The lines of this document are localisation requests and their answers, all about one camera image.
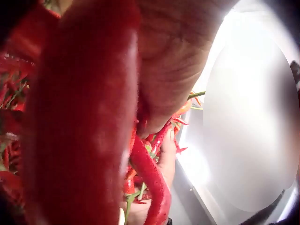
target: bunch of chili peppers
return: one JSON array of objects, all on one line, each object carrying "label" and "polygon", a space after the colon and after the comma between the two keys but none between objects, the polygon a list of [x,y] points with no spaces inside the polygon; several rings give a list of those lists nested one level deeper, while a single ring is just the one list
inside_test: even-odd
[{"label": "bunch of chili peppers", "polygon": [[[203,92],[195,93],[194,91],[191,91],[191,95],[189,96],[186,103],[180,108],[180,110],[174,113],[174,115],[167,121],[167,123],[158,133],[150,134],[147,138],[142,139],[140,141],[143,144],[143,146],[147,149],[147,152],[149,156],[153,159],[154,163],[159,162],[160,148],[162,146],[162,142],[167,131],[169,129],[173,129],[174,136],[176,136],[180,131],[182,125],[189,125],[180,117],[182,114],[186,113],[191,108],[192,98],[195,98],[197,103],[201,106],[198,96],[201,96],[203,94],[204,94]],[[182,151],[187,149],[187,147],[180,148],[176,138],[174,138],[174,143],[177,148],[176,153],[181,154]],[[123,193],[124,193],[124,200],[127,202],[127,208],[125,212],[125,224],[126,224],[132,202],[137,204],[146,204],[146,202],[142,202],[142,201],[152,198],[152,194],[149,191],[146,183],[143,181],[143,178],[138,175],[138,173],[131,165],[127,167]]]},{"label": "bunch of chili peppers", "polygon": [[[14,28],[6,46],[0,53],[0,190],[12,205],[12,214],[19,224],[26,224],[23,200],[23,186],[19,177],[21,164],[20,142],[23,110],[26,96],[30,91],[30,78],[34,76],[35,64],[48,37],[55,29],[59,16],[38,3]],[[39,36],[30,31],[39,30]],[[127,201],[126,218],[132,202],[144,204],[143,200],[152,199],[145,224],[162,224],[170,208],[170,191],[156,164],[159,161],[160,147],[168,129],[177,135],[182,125],[188,125],[180,116],[187,112],[191,98],[204,93],[191,92],[187,102],[165,124],[161,131],[140,139],[136,135],[135,121],[130,141],[129,165],[124,178],[124,201]],[[176,139],[176,153],[180,148]]]}]

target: chili pepper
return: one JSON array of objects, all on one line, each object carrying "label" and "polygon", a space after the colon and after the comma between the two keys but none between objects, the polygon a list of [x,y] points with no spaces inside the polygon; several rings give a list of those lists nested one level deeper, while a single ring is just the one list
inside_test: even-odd
[{"label": "chili pepper", "polygon": [[136,198],[133,200],[134,203],[140,204],[140,205],[144,205],[147,204],[147,202],[141,202],[139,200],[137,200]]},{"label": "chili pepper", "polygon": [[31,61],[22,59],[8,51],[0,53],[0,63],[2,67],[7,68],[7,71],[15,71],[18,68],[23,73],[32,72],[35,66]]},{"label": "chili pepper", "polygon": [[175,146],[177,148],[176,153],[181,153],[182,151],[184,151],[184,150],[187,149],[187,148],[180,148],[179,144],[178,144],[178,142],[177,142],[177,140],[175,138],[174,138],[174,143],[175,143]]},{"label": "chili pepper", "polygon": [[190,107],[192,106],[192,100],[189,99],[185,102],[185,104],[172,116],[172,118],[178,118],[180,115],[186,113]]},{"label": "chili pepper", "polygon": [[181,119],[180,117],[178,118],[174,118],[173,119],[174,121],[178,122],[178,123],[181,123],[183,125],[189,125],[189,123],[185,122],[183,119]]},{"label": "chili pepper", "polygon": [[164,224],[171,204],[170,190],[138,136],[135,138],[130,160],[152,195],[151,206],[144,225]]},{"label": "chili pepper", "polygon": [[74,0],[43,50],[21,151],[32,224],[118,224],[139,20],[134,0]]},{"label": "chili pepper", "polygon": [[2,152],[1,157],[2,157],[2,163],[3,163],[4,167],[8,170],[8,168],[9,168],[9,154],[8,154],[8,148],[7,147]]},{"label": "chili pepper", "polygon": [[142,183],[143,183],[142,178],[139,177],[139,176],[134,176],[134,177],[133,177],[133,181],[134,181],[134,184],[135,184],[135,185],[142,185]]},{"label": "chili pepper", "polygon": [[180,127],[181,127],[181,124],[177,124],[177,126],[174,127],[174,136],[176,136],[178,134],[178,132],[180,131]]},{"label": "chili pepper", "polygon": [[137,174],[137,172],[134,170],[134,168],[131,168],[125,175],[125,180],[132,179],[136,174]]},{"label": "chili pepper", "polygon": [[124,192],[124,194],[133,194],[134,193],[134,181],[133,181],[133,178],[130,179],[130,180],[126,180],[124,182],[123,192]]},{"label": "chili pepper", "polygon": [[2,103],[3,101],[4,101],[4,99],[5,99],[5,95],[6,95],[6,92],[8,91],[8,87],[7,87],[7,84],[5,83],[4,85],[3,85],[3,88],[2,88],[2,90],[1,90],[1,92],[0,92],[0,103]]},{"label": "chili pepper", "polygon": [[37,62],[58,21],[57,14],[51,13],[41,4],[35,4],[12,30],[8,45]]},{"label": "chili pepper", "polygon": [[147,141],[149,141],[150,143],[152,143],[152,141],[154,140],[155,134],[149,134],[149,136],[146,138]]},{"label": "chili pepper", "polygon": [[163,138],[166,135],[166,132],[168,131],[168,129],[171,128],[171,124],[170,124],[171,119],[169,119],[166,124],[163,126],[163,128],[156,134],[153,142],[151,143],[152,145],[152,150],[151,153],[154,155],[154,157],[156,156],[157,152],[159,151],[159,148],[161,147],[162,143],[163,143]]},{"label": "chili pepper", "polygon": [[19,135],[21,133],[22,122],[21,111],[0,109],[0,135]]},{"label": "chili pepper", "polygon": [[8,196],[8,201],[17,205],[24,205],[20,177],[9,171],[0,171],[0,186]]},{"label": "chili pepper", "polygon": [[151,198],[152,198],[152,195],[148,191],[148,192],[146,192],[146,193],[143,194],[141,201],[148,200],[148,199],[151,199]]}]

